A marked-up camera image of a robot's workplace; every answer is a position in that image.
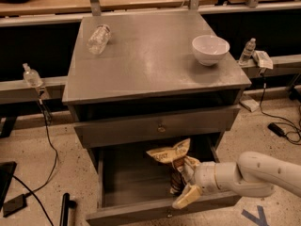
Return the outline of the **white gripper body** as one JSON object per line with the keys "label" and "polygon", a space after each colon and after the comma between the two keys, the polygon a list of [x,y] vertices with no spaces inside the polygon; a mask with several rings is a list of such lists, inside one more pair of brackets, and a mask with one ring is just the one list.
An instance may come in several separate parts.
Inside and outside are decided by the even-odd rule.
{"label": "white gripper body", "polygon": [[195,182],[205,195],[217,192],[214,173],[215,162],[203,162],[196,166],[194,174]]}

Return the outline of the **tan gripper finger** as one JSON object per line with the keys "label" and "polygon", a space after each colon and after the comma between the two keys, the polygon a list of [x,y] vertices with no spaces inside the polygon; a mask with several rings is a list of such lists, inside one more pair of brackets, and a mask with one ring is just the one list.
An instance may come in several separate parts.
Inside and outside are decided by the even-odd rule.
{"label": "tan gripper finger", "polygon": [[197,185],[187,184],[182,194],[172,203],[174,209],[183,209],[192,202],[198,200],[203,194],[202,189]]}
{"label": "tan gripper finger", "polygon": [[195,171],[199,165],[199,160],[194,157],[186,156],[184,158],[184,180],[186,183],[189,183],[190,185],[194,185],[196,183]]}

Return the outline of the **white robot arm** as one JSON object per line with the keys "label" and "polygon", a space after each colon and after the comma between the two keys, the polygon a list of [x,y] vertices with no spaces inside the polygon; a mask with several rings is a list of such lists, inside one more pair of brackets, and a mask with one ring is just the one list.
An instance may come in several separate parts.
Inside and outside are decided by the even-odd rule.
{"label": "white robot arm", "polygon": [[241,153],[236,162],[199,162],[186,156],[180,167],[186,186],[172,203],[182,209],[202,195],[232,191],[239,196],[264,198],[279,186],[301,197],[301,166],[263,153]]}

